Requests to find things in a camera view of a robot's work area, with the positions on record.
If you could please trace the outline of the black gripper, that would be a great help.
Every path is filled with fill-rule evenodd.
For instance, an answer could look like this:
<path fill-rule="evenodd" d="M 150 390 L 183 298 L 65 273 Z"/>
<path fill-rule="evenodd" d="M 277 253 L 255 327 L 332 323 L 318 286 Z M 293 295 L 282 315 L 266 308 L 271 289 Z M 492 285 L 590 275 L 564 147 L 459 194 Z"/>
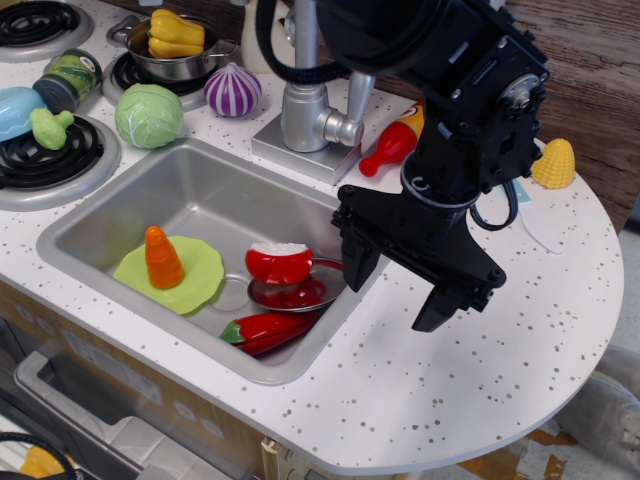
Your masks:
<path fill-rule="evenodd" d="M 450 195 L 414 168 L 401 170 L 402 191 L 394 194 L 355 185 L 337 192 L 332 223 L 342 237 L 343 276 L 358 292 L 386 256 L 431 282 L 433 289 L 412 329 L 434 332 L 458 310 L 483 311 L 506 274 L 471 236 L 467 214 L 480 195 L 505 179 L 482 179 Z"/>

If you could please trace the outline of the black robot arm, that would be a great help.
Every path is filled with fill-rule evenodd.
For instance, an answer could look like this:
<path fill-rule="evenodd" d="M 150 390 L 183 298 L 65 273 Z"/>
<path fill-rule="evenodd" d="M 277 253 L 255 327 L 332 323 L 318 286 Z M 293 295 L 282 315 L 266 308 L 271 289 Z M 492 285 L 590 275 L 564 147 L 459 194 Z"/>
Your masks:
<path fill-rule="evenodd" d="M 529 175 L 540 156 L 545 55 L 486 1 L 321 1 L 317 15 L 337 62 L 398 77 L 423 95 L 424 128 L 401 168 L 401 192 L 339 189 L 333 222 L 347 284 L 359 289 L 386 256 L 433 286 L 415 330 L 482 310 L 506 275 L 472 238 L 467 217 L 483 194 Z"/>

